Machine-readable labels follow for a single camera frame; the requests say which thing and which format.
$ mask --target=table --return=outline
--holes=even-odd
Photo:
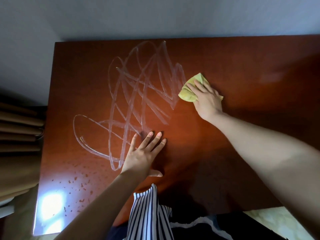
[[[155,183],[161,204],[193,202],[206,214],[280,206],[226,137],[177,94],[201,72],[224,96],[226,113],[320,149],[319,38],[56,43],[34,235],[63,230],[120,173],[126,141],[150,130],[168,139],[152,165],[164,176],[137,192]],[[132,202],[114,225],[128,219]]]

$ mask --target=forearm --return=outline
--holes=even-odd
[[[128,173],[120,174],[56,239],[101,240],[138,184]]]
[[[226,114],[210,121],[285,207],[320,239],[320,154],[291,136]]]

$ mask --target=person's left arm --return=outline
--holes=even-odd
[[[149,143],[152,135],[150,132],[136,150],[138,135],[134,135],[120,175],[55,238],[56,240],[103,239],[136,187],[147,176],[162,177],[160,171],[150,169],[150,166],[166,144],[166,139],[155,147],[161,138],[161,132]]]

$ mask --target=yellow cloth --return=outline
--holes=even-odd
[[[195,86],[195,80],[198,80],[201,84],[207,83],[209,84],[209,82],[206,80],[206,78],[204,76],[202,76],[201,73],[191,77],[182,87],[181,91],[179,92],[178,96],[182,99],[185,100],[187,102],[194,102],[198,100],[197,95],[195,95],[190,88],[187,87],[187,83],[192,84],[193,86]]]

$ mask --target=person's right arm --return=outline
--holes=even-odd
[[[266,186],[315,238],[320,239],[320,152],[291,136],[222,112],[209,84],[187,86],[198,114],[216,126]]]

